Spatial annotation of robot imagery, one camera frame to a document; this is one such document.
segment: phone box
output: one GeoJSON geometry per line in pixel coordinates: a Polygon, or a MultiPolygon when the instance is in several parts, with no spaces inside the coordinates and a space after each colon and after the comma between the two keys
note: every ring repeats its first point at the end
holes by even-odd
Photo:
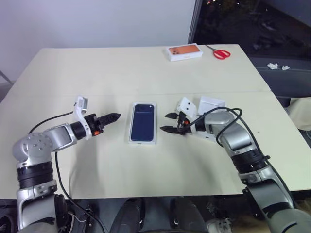
{"type": "MultiPolygon", "coordinates": [[[[217,107],[225,107],[225,100],[219,100],[219,99],[214,99],[214,98],[210,98],[207,96],[201,96],[198,114],[203,115],[203,113],[206,113],[217,107]]],[[[218,109],[215,112],[221,112],[221,111],[225,111],[225,110],[218,109]]],[[[197,131],[196,135],[198,135],[199,137],[206,138],[207,140],[216,142],[216,136],[213,134],[207,133],[206,131],[205,132],[197,131]]]]}
{"type": "Polygon", "coordinates": [[[165,48],[165,55],[171,62],[202,57],[202,54],[196,43],[165,48]]]}

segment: white box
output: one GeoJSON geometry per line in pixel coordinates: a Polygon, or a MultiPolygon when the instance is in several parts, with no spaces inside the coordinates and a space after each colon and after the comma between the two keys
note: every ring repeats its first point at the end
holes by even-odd
{"type": "MultiPolygon", "coordinates": [[[[213,108],[217,108],[217,107],[225,107],[225,101],[206,97],[206,96],[201,96],[198,113],[202,115],[203,113],[206,113],[209,110],[212,110],[213,108]]],[[[224,111],[224,110],[219,109],[219,110],[216,110],[215,112],[221,112],[221,111],[224,111]]]]}
{"type": "Polygon", "coordinates": [[[171,62],[202,57],[202,54],[196,43],[165,48],[165,55],[171,62]]]}

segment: table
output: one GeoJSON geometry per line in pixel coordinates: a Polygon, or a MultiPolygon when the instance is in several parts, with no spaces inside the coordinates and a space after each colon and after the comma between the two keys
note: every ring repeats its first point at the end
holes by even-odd
{"type": "MultiPolygon", "coordinates": [[[[14,142],[43,119],[71,111],[77,94],[89,98],[90,114],[117,112],[122,116],[103,134],[59,152],[64,186],[76,199],[242,193],[244,185],[235,167],[216,143],[161,130],[157,131],[156,145],[127,143],[133,102],[156,102],[159,128],[175,123],[164,115],[174,110],[178,100],[186,96],[196,103],[201,95],[242,108],[243,119],[289,189],[309,189],[311,150],[299,131],[243,51],[237,45],[215,47],[229,50],[247,72],[237,75],[239,69],[232,64],[237,59],[216,66],[215,61],[221,61],[204,47],[202,58],[176,63],[159,54],[156,58],[146,56],[161,47],[42,50],[0,104],[0,173],[11,177],[10,182],[1,179],[5,188],[0,198],[15,198],[18,189],[16,162],[11,155],[14,142]],[[117,61],[122,68],[117,69],[117,61]],[[195,82],[197,76],[201,85],[195,82]]],[[[72,116],[65,116],[47,122],[38,131],[73,121],[72,116]]]]}

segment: crumpled tissue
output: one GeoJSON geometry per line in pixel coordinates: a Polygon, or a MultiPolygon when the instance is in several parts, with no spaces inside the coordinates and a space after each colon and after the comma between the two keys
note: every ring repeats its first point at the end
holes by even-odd
{"type": "Polygon", "coordinates": [[[291,68],[291,67],[288,67],[288,66],[282,66],[282,70],[288,70],[289,68],[291,68]]]}
{"type": "Polygon", "coordinates": [[[275,64],[269,63],[267,66],[268,66],[270,69],[277,69],[277,63],[275,63],[275,64]]]}

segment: orange phone image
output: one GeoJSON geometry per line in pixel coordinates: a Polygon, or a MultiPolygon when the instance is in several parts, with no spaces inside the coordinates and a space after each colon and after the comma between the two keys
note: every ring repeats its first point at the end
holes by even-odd
{"type": "Polygon", "coordinates": [[[173,55],[200,51],[196,45],[184,45],[184,46],[172,47],[172,48],[169,48],[169,50],[171,54],[173,55]]]}

